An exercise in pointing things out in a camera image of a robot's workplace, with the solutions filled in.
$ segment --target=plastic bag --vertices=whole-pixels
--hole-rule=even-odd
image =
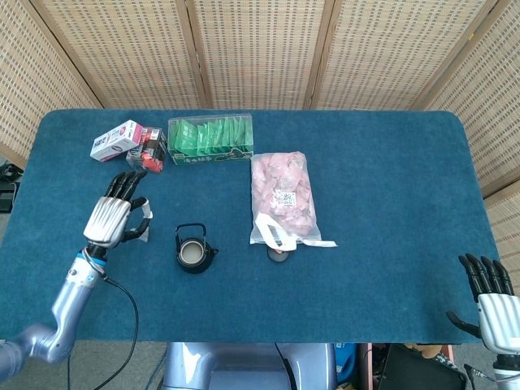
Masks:
[[[250,244],[295,250],[296,243],[336,246],[321,241],[310,189],[306,156],[300,152],[251,157],[253,231]]]

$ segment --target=cord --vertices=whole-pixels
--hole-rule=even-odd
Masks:
[[[67,358],[67,390],[71,390],[71,356],[72,352],[68,354]]]
[[[123,287],[121,284],[117,283],[115,280],[112,280],[108,278],[105,274],[103,278],[108,284],[111,284],[114,287],[117,287],[119,290],[121,290],[123,293],[126,294],[128,299],[130,299],[130,302],[133,306],[133,311],[135,314],[136,324],[133,332],[133,339],[132,339],[132,347],[130,348],[130,352],[128,353],[127,360],[124,361],[124,363],[121,365],[120,368],[118,368],[114,374],[112,374],[108,379],[105,379],[103,383],[101,383],[99,386],[95,387],[94,390],[99,390],[100,388],[104,388],[106,384],[108,384],[113,378],[115,378],[119,373],[124,369],[124,367],[127,366],[128,362],[130,362],[130,359],[132,358],[133,351],[136,348],[136,342],[137,342],[137,333],[139,332],[139,310],[137,309],[137,303],[135,299],[133,299],[133,296],[128,290]],[[71,390],[71,357],[69,355],[69,358],[67,360],[67,389]]]
[[[86,247],[81,250],[81,254],[83,254],[84,259],[89,263],[89,265],[103,278],[103,280],[106,281],[107,276],[105,270],[102,266],[94,262],[94,260],[90,257],[89,251]]]
[[[494,379],[489,375],[484,374],[481,370],[470,366],[469,364],[465,364],[464,368],[466,369],[466,373],[468,374],[468,378],[470,378],[470,382],[473,383],[473,375],[478,376],[479,378],[485,378],[490,382],[495,382],[497,384],[503,384],[505,382],[511,382],[512,380],[520,379],[520,374],[511,375],[502,379]]]
[[[363,359],[361,359],[361,361],[364,361],[365,358],[366,358],[366,355],[368,355],[368,353],[371,351],[372,349],[369,349],[365,352],[365,354],[363,355]]]
[[[278,348],[278,345],[275,343],[276,350],[278,351],[278,354],[280,358],[282,359],[282,363],[284,364],[285,370],[287,371],[287,375],[289,377],[289,382],[291,383],[291,390],[298,390],[298,387],[296,386],[296,379],[294,378],[294,372],[291,367],[291,364],[289,363],[289,360],[287,360],[284,355],[280,352],[280,348]]]
[[[166,359],[166,353],[167,353],[167,348],[164,350],[164,353],[162,354],[162,357],[161,357],[161,360],[159,361],[159,363],[157,363],[157,366],[155,367],[155,370],[154,372],[152,373],[152,375],[149,377],[148,379],[148,383],[146,384],[146,387],[145,387],[145,390],[148,390],[152,384],[152,382],[154,381],[154,377],[155,375],[159,372],[159,370],[161,369],[161,367],[163,366],[163,363]]]
[[[468,376],[468,379],[470,380],[471,389],[475,390],[475,379],[473,378],[475,369],[468,364],[464,365],[464,369],[466,370],[466,375]]]

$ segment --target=wooden frame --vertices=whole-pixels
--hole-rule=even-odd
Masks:
[[[502,191],[514,186],[518,186],[518,190],[520,191],[520,167],[513,169],[501,178],[483,187],[482,197],[484,199],[489,199],[493,195],[501,193]]]
[[[72,59],[71,57],[69,57],[68,52],[65,51],[65,48],[58,41],[57,37],[50,30],[49,26],[47,26],[46,22],[42,19],[40,11],[34,6],[33,3],[33,0],[29,0],[29,2],[22,2],[22,5],[25,8],[25,10],[29,13],[31,18],[34,20],[34,23],[36,23],[37,26],[40,28],[41,33],[45,36],[45,38],[47,38],[47,41],[49,41],[50,45],[56,50],[58,55],[61,57],[63,63],[65,63],[65,66],[68,68],[70,73],[74,76],[76,81],[84,89],[85,93],[89,96],[91,100],[97,102],[101,107],[103,107],[103,103],[101,102],[101,100],[98,98],[96,93],[90,88],[90,85],[79,72],[78,68],[76,67],[76,64],[72,62]]]
[[[520,193],[520,180],[508,185],[507,187],[493,193],[489,197],[484,199],[484,205],[486,208],[494,206],[498,202],[502,202],[508,197],[512,197],[516,194]]]
[[[90,85],[94,85],[93,81],[89,79],[88,72],[83,66],[82,62],[79,58],[76,57],[75,51],[73,48],[68,45],[67,40],[64,40],[61,38],[59,32],[53,31],[52,26],[49,26],[45,20],[51,21],[52,18],[47,12],[46,8],[43,6],[44,0],[29,0],[31,3],[31,6],[26,6],[26,8],[32,8],[32,12],[34,15],[37,15],[37,18],[34,19],[38,20],[37,24],[40,26],[42,31],[48,31],[49,34],[53,37],[54,41],[56,42],[57,46],[59,46],[60,50],[65,53],[67,56],[67,61],[70,61],[72,66],[74,67],[74,71],[78,73],[80,78],[85,82],[85,84],[88,86],[89,90],[92,90],[92,87]],[[108,99],[103,95],[102,91],[96,91],[95,92],[96,99],[100,102],[101,106],[104,107],[108,103]]]
[[[479,40],[496,22],[502,11],[509,5],[510,0],[487,0],[480,12],[471,22],[461,39],[455,44],[452,51],[442,62],[433,77],[424,86],[421,93],[410,107],[411,110],[426,110],[435,95],[444,87],[453,73],[474,49]]]
[[[320,38],[320,35],[323,34],[322,26],[320,26],[319,34],[318,34],[318,42],[320,42],[321,39],[323,39],[323,48],[321,51],[321,57],[319,58],[319,62],[316,62],[317,65],[314,64],[313,60],[313,67],[316,67],[315,69],[315,81],[312,86],[312,90],[310,91],[310,85],[307,87],[307,93],[310,91],[310,99],[309,99],[309,105],[305,108],[316,108],[316,99],[314,99],[315,94],[317,91],[321,89],[323,76],[325,75],[325,70],[327,68],[327,61],[329,54],[331,53],[331,46],[332,46],[332,39],[334,38],[334,32],[336,31],[336,26],[338,25],[338,20],[340,18],[341,13],[341,7],[343,6],[344,0],[335,0],[332,4],[331,10],[330,10],[330,19],[327,26],[327,32],[324,38]],[[326,9],[328,11],[328,7],[330,7],[330,4],[326,3]],[[310,72],[310,80],[309,83],[313,82],[312,76],[313,76],[313,69],[311,68]]]
[[[316,90],[316,81],[318,78],[319,64],[323,56],[323,50],[325,48],[325,40],[327,39],[328,29],[331,24],[332,12],[336,0],[325,0],[323,6],[322,20],[319,24],[318,39],[316,40],[316,47],[314,49],[314,57],[312,59],[312,65],[310,67],[309,82],[307,84],[307,90],[305,91],[305,97],[303,100],[303,108],[310,108],[314,91]]]
[[[22,169],[25,169],[27,166],[27,160],[17,154],[16,152],[13,152],[11,149],[7,148],[4,144],[0,143],[0,154],[7,158],[7,161],[9,163],[15,164],[17,167],[20,167]]]
[[[32,6],[37,11],[37,13],[40,14],[43,20],[51,21],[53,20],[50,13],[46,10],[45,7],[45,1],[44,0],[29,0],[32,3]],[[186,8],[186,4],[183,0],[175,0],[175,6],[176,10],[179,15],[179,22],[180,22],[180,30],[183,34],[184,43],[186,45],[186,51],[188,55],[190,70],[191,70],[191,76],[193,78],[193,82],[195,84],[195,89],[198,97],[198,101],[200,102],[201,106],[205,107],[208,106],[208,103],[206,101],[206,93],[204,84],[202,82],[201,78],[201,72],[199,68],[199,63],[197,59],[197,50],[195,48],[195,44],[193,41],[193,34],[192,34],[192,27],[190,24],[190,18],[188,15],[188,11]],[[67,53],[67,55],[70,57],[70,60],[72,63],[74,63],[77,66],[77,71],[84,77],[84,80],[88,85],[96,85],[97,83],[92,80],[93,76],[89,75],[89,69],[83,64],[82,61],[80,61],[80,58],[78,57],[76,51],[74,50],[74,47],[68,43],[67,39],[64,39],[62,36],[62,33],[58,31],[56,26],[53,26],[52,24],[49,25],[49,29],[54,34],[56,39],[60,42],[60,45],[63,47],[64,51]],[[103,106],[109,106],[110,105],[110,99],[103,93],[102,90],[96,88],[95,93],[99,96],[99,101]]]
[[[202,53],[203,50],[201,50],[201,34],[197,20],[197,13],[195,12],[191,0],[175,0],[175,4],[177,5],[179,12],[180,28],[184,35],[186,49],[188,50],[189,63],[192,68],[195,88],[197,89],[201,106],[211,108],[213,106],[213,98],[211,97],[210,84],[207,78],[204,54]]]

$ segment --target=table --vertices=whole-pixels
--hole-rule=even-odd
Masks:
[[[135,196],[154,211],[149,242],[108,253],[107,271],[136,298],[140,340],[233,342],[474,341],[444,315],[477,322],[457,256],[496,258],[460,121],[448,112],[252,110],[254,151],[299,150],[318,226],[334,249],[300,246],[284,263],[250,245],[248,161],[149,174]],[[215,110],[57,110],[40,124],[0,249],[0,335],[54,322],[50,307],[97,199],[128,170],[89,157],[92,140],[127,119],[166,127]],[[200,275],[176,264],[174,230],[203,222],[219,249]],[[102,284],[79,339],[126,340],[127,298]]]

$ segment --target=plastic container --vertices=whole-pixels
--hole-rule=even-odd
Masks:
[[[249,114],[168,120],[168,153],[177,165],[249,159],[253,156],[253,144]]]
[[[166,136],[161,128],[142,128],[139,146],[127,153],[130,167],[160,173],[166,157]]]

